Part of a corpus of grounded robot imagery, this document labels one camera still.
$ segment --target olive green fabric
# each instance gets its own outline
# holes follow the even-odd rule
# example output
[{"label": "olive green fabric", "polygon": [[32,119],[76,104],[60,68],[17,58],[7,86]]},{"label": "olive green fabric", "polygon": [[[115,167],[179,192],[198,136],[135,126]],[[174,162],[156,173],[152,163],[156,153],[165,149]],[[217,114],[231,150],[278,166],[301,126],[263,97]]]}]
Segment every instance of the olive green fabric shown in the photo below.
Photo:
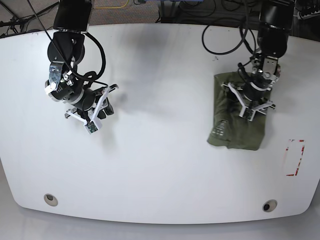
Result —
[{"label": "olive green fabric", "polygon": [[237,72],[214,76],[213,128],[207,141],[217,147],[256,151],[265,136],[266,116],[257,112],[253,121],[240,117],[239,101],[228,87],[222,86],[229,82],[244,83]]}]

